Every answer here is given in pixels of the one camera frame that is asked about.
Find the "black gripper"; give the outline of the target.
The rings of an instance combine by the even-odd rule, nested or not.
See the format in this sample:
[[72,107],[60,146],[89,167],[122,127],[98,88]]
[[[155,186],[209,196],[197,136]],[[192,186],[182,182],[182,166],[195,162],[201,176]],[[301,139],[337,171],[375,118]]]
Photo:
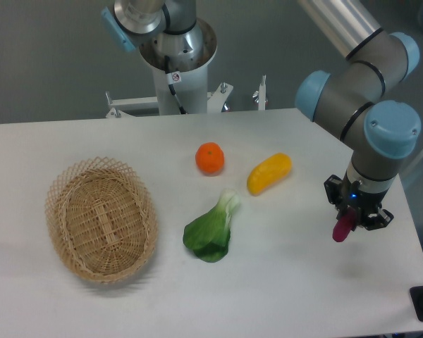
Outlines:
[[327,199],[337,211],[344,211],[345,205],[360,209],[365,214],[371,214],[362,217],[361,226],[364,229],[368,231],[384,229],[394,219],[390,211],[381,208],[387,190],[371,193],[362,191],[360,187],[359,182],[343,181],[336,175],[331,175],[324,182]]

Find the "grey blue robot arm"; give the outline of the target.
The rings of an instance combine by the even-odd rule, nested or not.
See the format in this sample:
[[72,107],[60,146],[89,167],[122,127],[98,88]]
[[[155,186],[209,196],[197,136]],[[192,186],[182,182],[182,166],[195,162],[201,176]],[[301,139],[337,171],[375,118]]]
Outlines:
[[[313,72],[295,95],[302,114],[352,149],[345,176],[324,183],[338,210],[333,237],[340,242],[356,227],[377,230],[393,220],[382,200],[415,147],[421,121],[384,94],[415,69],[419,48],[403,33],[386,33],[358,1],[301,6],[350,64],[337,76]],[[160,114],[222,111],[231,89],[207,91],[216,38],[194,1],[115,1],[101,17],[117,44],[138,50],[152,68]]]

